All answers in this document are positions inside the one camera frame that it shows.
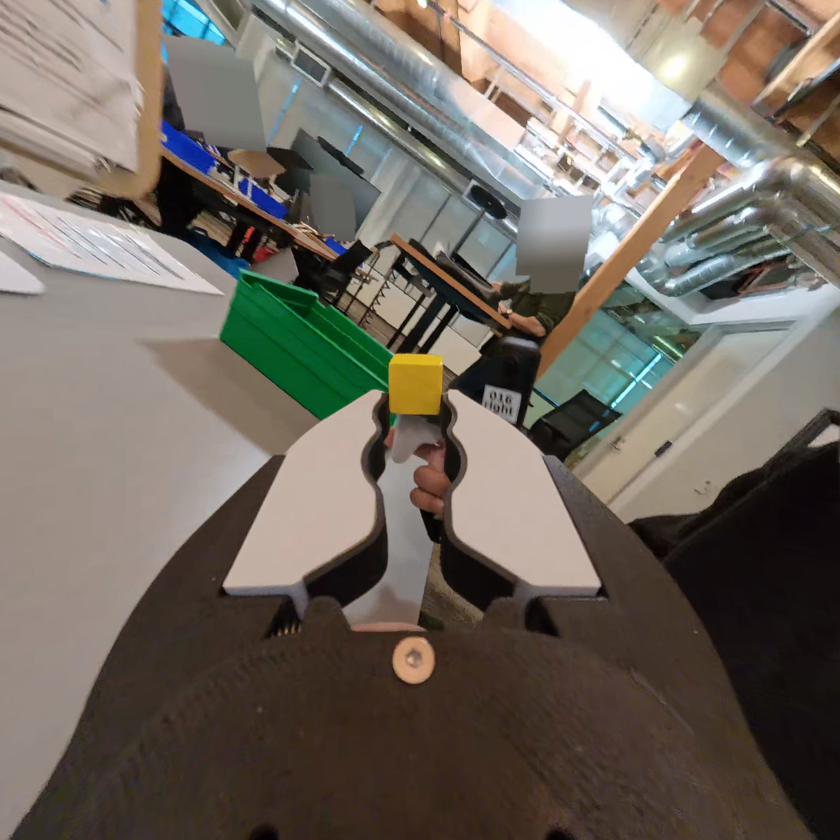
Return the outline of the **green plastic bin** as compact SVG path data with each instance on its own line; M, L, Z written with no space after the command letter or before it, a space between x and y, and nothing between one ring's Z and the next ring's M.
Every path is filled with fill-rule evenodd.
M392 353L310 290L239 272L219 339L317 419L388 391Z

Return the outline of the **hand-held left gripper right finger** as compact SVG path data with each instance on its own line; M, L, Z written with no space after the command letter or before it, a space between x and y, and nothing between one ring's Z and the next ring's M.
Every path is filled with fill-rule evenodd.
M522 432L458 391L441 413L448 488L440 565L484 612L497 599L592 598L602 580L554 480Z

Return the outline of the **person's right hand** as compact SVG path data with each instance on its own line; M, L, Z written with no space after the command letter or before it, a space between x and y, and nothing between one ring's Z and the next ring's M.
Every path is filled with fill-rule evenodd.
M414 455L423 463L414 471L410 500L421 512L441 518L450 487L450 480L445 474L446 446L443 442L424 444L417 448Z

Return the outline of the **wooden top standing desk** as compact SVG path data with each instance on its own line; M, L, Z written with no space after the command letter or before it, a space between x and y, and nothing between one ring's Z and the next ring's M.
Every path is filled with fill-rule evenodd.
M511 328L509 318L491 304L494 292L483 279L465 275L457 266L444 268L420 244L405 241L397 234L391 235L391 243L399 252L396 263L407 261L414 266L432 292L423 315L398 344L398 353L431 353L457 316L470 316L497 332Z

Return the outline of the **long wooden table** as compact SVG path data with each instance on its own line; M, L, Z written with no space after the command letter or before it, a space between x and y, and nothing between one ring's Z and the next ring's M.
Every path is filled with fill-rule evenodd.
M216 178L200 172L195 167L182 160L176 153L167 149L164 145L161 146L161 158L171 162L180 171L191 176L193 180L204 184L208 189L213 190L220 196L223 196L226 201L236 205L243 212L250 214L251 216L260 217L264 220L265 226L268 225L270 228L276 228L282 231L286 236L290 237L292 242L296 245L317 256L333 261L348 251L348 249L342 247L341 244L334 243L337 248L335 249L331 247L330 242L321 239L311 231L288 224L281 218L272 216L262 207L254 204L250 199L248 199L246 195L239 191L236 185L229 186L225 182L221 182Z

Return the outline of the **wooden post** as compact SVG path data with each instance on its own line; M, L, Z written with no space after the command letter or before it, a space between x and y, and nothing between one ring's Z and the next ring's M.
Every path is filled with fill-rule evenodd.
M544 341L537 378L549 370L723 162L723 157L709 146L704 143L697 146L695 153L578 292L565 318Z

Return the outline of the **black floor lamp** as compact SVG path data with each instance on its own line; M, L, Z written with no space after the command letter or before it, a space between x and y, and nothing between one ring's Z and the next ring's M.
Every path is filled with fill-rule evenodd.
M478 214L451 249L449 253L450 258L454 258L457 255L469 236L486 216L489 216L495 221L504 221L508 217L508 212L503 202L482 184L472 182L463 197L468 203L478 208Z

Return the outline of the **small white paper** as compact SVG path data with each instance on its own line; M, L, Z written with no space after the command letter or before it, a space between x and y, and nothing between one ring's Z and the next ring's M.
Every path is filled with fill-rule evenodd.
M28 269L19 265L2 252L0 266L0 290L2 294L36 297L45 293L46 287Z

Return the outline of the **instruction sheet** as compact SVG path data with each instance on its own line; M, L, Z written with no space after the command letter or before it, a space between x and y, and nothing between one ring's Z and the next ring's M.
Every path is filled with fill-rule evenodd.
M2 1L2 146L79 175L138 164L138 2Z

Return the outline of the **printed paper sheet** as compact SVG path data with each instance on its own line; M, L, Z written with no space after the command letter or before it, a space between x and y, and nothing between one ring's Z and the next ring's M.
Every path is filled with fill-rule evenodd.
M43 265L103 279L221 296L148 235L2 195L1 235Z

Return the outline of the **silver pipe bundle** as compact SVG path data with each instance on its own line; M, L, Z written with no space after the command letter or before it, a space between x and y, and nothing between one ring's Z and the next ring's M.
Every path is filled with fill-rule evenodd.
M636 271L682 298L777 259L838 286L838 163L812 134L771 123L711 83L684 117L740 174L678 215Z

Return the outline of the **person's right forearm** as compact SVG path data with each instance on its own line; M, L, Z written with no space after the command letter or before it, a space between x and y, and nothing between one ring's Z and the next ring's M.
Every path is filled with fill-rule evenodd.
M764 464L731 479L698 512L636 518L629 528L667 564L692 540L726 531L749 510L770 513L777 508L784 515L800 508L809 511L837 490L838 443L807 449L772 468Z

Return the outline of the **small yellow wooden cube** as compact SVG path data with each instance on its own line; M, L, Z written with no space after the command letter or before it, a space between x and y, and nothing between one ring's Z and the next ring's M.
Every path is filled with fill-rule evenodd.
M435 417L444 386L444 360L428 353L396 353L388 367L390 412L398 416Z

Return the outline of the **silver ventilation duct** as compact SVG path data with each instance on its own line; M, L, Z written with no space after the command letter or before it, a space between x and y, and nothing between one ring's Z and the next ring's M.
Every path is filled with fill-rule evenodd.
M516 152L524 128L367 3L255 5L512 200L547 190L547 178Z

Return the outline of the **brown cardboard box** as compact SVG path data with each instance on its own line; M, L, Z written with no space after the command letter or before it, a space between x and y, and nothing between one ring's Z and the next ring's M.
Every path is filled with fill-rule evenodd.
M227 158L232 164L248 175L259 180L269 180L278 175L284 175L286 167L278 163L266 151L229 150Z

